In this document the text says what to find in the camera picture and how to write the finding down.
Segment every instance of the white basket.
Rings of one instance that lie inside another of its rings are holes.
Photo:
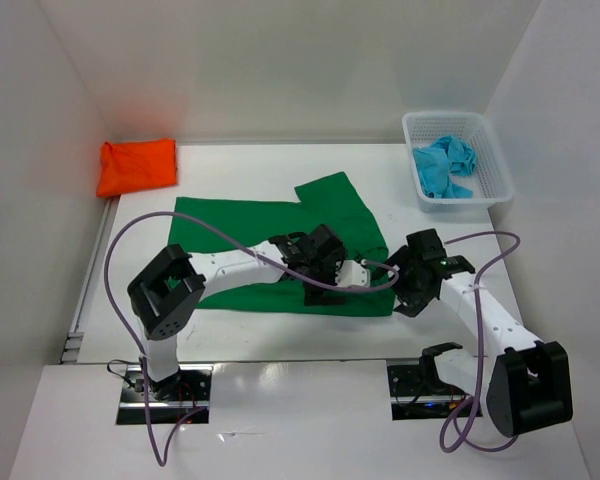
[[[498,139],[489,121],[470,112],[417,112],[402,117],[411,173],[416,184],[418,204],[425,212],[486,209],[513,197],[511,174]],[[469,177],[452,175],[453,183],[473,191],[472,198],[429,198],[418,178],[413,149],[428,147],[438,138],[455,135],[476,151],[476,171]]]

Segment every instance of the blue cloth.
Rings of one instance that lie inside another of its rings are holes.
[[[476,169],[476,152],[452,135],[441,137],[430,147],[414,148],[420,185],[430,198],[471,198],[473,192],[456,185],[450,174],[466,177]]]

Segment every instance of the orange object in corner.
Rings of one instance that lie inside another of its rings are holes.
[[[98,197],[151,188],[169,187],[178,183],[176,141],[162,139],[153,142],[109,143],[100,148],[102,172]]]

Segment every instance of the white wall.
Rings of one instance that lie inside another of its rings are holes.
[[[36,2],[0,1],[0,479],[57,362],[103,203],[107,132]]]
[[[527,324],[570,354],[575,427],[600,479],[600,0],[544,0],[494,95],[522,235],[507,263]]]
[[[41,0],[114,131],[400,141],[482,112],[538,0]]]

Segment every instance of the green cloth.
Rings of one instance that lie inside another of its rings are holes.
[[[387,258],[387,245],[378,225],[346,174],[336,173],[296,187],[295,191],[300,203],[178,197],[175,211],[198,217],[246,246],[257,245],[274,235],[309,233],[325,223],[344,242],[348,258],[363,256],[375,261]],[[179,243],[187,252],[215,253],[233,249],[215,234],[181,218],[172,220],[169,243]],[[386,281],[385,276],[379,283]],[[302,282],[287,280],[218,293],[205,299],[197,308],[352,317],[391,315],[394,303],[391,289],[347,296],[344,305],[305,307]]]

